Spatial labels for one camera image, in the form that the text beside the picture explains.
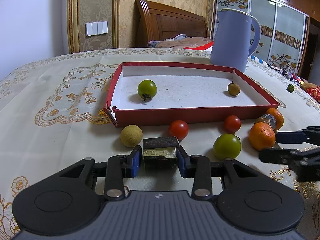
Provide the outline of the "orange mandarin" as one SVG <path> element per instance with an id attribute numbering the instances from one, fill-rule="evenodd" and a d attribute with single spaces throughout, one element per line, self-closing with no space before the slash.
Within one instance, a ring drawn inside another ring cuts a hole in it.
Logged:
<path id="1" fill-rule="evenodd" d="M 272 115 L 275 120 L 276 120 L 276 126 L 275 128 L 273 129 L 274 131 L 277 131 L 279 129 L 282 128 L 283 124 L 284 124 L 284 117 L 283 115 L 280 113 L 280 111 L 278 111 L 277 109 L 275 108 L 269 108 L 267 111 L 266 111 L 266 114 L 270 114 Z"/>
<path id="2" fill-rule="evenodd" d="M 257 151 L 265 148 L 272 148 L 276 137 L 270 125 L 264 122 L 257 122 L 249 131 L 249 143 Z"/>

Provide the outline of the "chocolate layered cake piece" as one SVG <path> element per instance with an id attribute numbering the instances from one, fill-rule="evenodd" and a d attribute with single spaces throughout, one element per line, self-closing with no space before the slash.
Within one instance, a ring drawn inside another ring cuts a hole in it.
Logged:
<path id="1" fill-rule="evenodd" d="M 143 140 L 143 162 L 146 170 L 163 171 L 177 167 L 176 137 L 157 137 Z"/>

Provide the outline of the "brown longan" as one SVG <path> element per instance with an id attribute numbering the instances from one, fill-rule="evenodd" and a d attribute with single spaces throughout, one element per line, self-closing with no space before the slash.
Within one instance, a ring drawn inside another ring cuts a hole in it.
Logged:
<path id="1" fill-rule="evenodd" d="M 241 92 L 240 86 L 234 82 L 229 83 L 227 89 L 231 96 L 237 96 Z"/>

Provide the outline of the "yellow-brown longan fruit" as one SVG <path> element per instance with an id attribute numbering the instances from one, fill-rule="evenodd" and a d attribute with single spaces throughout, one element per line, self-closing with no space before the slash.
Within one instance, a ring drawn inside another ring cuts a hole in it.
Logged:
<path id="1" fill-rule="evenodd" d="M 126 147 L 137 146 L 143 138 L 142 130 L 136 125 L 129 125 L 122 129 L 120 140 Z"/>

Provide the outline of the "large green tomato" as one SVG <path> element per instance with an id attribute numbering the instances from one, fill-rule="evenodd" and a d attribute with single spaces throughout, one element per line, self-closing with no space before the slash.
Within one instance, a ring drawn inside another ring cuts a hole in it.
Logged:
<path id="1" fill-rule="evenodd" d="M 241 152 L 242 144 L 239 137 L 233 134 L 219 136 L 213 144 L 213 155 L 216 159 L 235 159 Z"/>

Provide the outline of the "red cherry tomato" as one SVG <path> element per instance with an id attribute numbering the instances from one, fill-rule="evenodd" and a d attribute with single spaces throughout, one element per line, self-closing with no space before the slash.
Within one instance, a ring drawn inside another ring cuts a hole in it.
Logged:
<path id="1" fill-rule="evenodd" d="M 189 133 L 189 126 L 185 121 L 176 120 L 169 125 L 169 135 L 183 140 Z"/>
<path id="2" fill-rule="evenodd" d="M 235 115 L 230 115 L 227 118 L 225 118 L 223 122 L 223 127 L 226 132 L 235 133 L 241 127 L 241 120 Z"/>

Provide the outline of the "small green fruit far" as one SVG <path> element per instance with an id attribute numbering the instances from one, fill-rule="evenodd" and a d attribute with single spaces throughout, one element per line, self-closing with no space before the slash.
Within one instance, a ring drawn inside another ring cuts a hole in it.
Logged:
<path id="1" fill-rule="evenodd" d="M 290 93 L 293 93 L 293 92 L 294 92 L 294 90 L 295 90 L 294 85 L 289 84 L 289 85 L 288 85 L 288 87 L 287 87 L 287 91 L 288 91 L 288 92 L 290 92 Z"/>

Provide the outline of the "red shallow cardboard box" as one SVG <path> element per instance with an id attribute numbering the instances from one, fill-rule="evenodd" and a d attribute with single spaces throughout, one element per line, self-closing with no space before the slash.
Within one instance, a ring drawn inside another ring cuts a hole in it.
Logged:
<path id="1" fill-rule="evenodd" d="M 152 80 L 157 94 L 143 101 L 138 85 Z M 241 92 L 231 96 L 228 84 Z M 252 79 L 231 67 L 185 62 L 123 62 L 110 82 L 104 111 L 117 127 L 223 121 L 230 115 L 255 119 L 278 101 Z"/>

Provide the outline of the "blue electric kettle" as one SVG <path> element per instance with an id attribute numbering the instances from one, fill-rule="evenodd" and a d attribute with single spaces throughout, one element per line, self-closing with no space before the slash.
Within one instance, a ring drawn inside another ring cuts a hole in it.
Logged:
<path id="1" fill-rule="evenodd" d="M 250 14 L 236 9 L 222 9 L 217 12 L 217 18 L 210 62 L 245 72 L 247 60 L 260 42 L 260 23 Z"/>

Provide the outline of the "bedding pile on bed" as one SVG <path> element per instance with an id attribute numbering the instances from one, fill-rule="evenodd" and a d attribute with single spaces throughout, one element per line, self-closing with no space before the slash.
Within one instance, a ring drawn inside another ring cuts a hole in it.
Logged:
<path id="1" fill-rule="evenodd" d="M 213 46 L 213 41 L 207 37 L 188 37 L 180 34 L 174 38 L 164 41 L 151 40 L 148 42 L 148 48 L 172 48 L 172 49 L 191 49 L 191 50 L 207 50 Z"/>

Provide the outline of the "wardrobe with sliding doors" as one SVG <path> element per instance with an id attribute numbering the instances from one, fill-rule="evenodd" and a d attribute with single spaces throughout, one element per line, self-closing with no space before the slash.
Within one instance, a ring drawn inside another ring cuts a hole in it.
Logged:
<path id="1" fill-rule="evenodd" d="M 319 57 L 319 0 L 213 0 L 211 36 L 222 9 L 237 9 L 258 20 L 261 37 L 254 56 L 305 79 L 310 77 Z"/>

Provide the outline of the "wooden bed headboard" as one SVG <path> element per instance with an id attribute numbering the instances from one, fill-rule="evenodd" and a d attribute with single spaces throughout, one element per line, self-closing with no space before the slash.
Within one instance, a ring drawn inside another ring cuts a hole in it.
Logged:
<path id="1" fill-rule="evenodd" d="M 207 37 L 208 27 L 203 16 L 147 0 L 135 0 L 139 21 L 135 47 L 146 47 L 151 40 L 164 41 L 179 34 Z"/>

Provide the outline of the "white wall switch panel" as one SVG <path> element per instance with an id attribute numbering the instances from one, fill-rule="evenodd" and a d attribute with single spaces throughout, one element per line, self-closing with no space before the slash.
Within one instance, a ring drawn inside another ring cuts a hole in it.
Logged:
<path id="1" fill-rule="evenodd" d="M 100 21 L 100 22 L 90 22 L 86 23 L 86 36 L 96 36 L 96 35 L 104 35 L 108 33 L 108 22 Z"/>

